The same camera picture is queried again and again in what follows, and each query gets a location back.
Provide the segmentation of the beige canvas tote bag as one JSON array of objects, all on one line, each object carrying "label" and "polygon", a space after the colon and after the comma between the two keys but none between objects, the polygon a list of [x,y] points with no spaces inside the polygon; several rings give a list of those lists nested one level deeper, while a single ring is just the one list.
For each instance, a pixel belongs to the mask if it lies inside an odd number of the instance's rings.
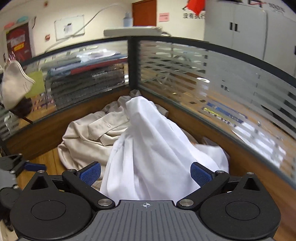
[{"label": "beige canvas tote bag", "polygon": [[35,81],[26,75],[18,61],[10,61],[1,82],[1,100],[4,108],[15,108],[34,84]]}]

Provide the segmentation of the beige satin shirt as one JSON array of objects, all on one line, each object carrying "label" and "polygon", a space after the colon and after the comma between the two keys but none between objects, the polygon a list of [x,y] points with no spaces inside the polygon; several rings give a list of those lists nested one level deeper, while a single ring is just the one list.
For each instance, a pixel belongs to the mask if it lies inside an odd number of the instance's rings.
[{"label": "beige satin shirt", "polygon": [[118,100],[107,104],[102,110],[90,113],[69,123],[58,146],[60,161],[67,169],[82,169],[97,161],[101,165],[101,176],[95,178],[92,187],[100,190],[104,172],[114,143],[130,126],[126,103],[141,96],[133,90]]}]

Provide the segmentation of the grey metal cabinet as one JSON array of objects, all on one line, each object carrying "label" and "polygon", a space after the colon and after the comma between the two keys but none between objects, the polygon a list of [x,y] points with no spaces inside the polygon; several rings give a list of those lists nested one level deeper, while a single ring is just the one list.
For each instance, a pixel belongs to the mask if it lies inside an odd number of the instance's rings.
[{"label": "grey metal cabinet", "polygon": [[284,1],[206,1],[204,39],[295,76],[295,11]]}]

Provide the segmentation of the white dress shirt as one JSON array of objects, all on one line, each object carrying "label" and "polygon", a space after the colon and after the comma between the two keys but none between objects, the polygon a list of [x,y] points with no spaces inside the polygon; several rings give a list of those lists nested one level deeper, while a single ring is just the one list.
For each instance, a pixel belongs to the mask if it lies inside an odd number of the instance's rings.
[{"label": "white dress shirt", "polygon": [[126,103],[130,126],[114,143],[100,192],[120,200],[179,201],[200,186],[190,167],[198,162],[209,170],[229,171],[219,146],[192,144],[185,133],[146,98]]}]

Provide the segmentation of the glass desk partition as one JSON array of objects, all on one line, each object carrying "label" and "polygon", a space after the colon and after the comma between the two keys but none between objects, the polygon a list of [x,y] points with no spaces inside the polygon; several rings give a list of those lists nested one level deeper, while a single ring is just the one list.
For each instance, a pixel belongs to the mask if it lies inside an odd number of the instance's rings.
[{"label": "glass desk partition", "polygon": [[82,42],[21,63],[37,84],[32,112],[1,109],[1,144],[84,103],[138,89],[186,111],[251,150],[295,185],[295,78],[254,56],[205,41],[128,36]]}]

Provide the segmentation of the brown wooden door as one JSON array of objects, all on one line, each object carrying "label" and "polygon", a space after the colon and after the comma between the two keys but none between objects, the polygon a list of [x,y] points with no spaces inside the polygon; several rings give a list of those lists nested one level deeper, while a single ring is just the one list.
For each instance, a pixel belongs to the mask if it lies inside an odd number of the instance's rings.
[{"label": "brown wooden door", "polygon": [[134,26],[156,26],[157,1],[145,0],[132,3],[132,17]]}]

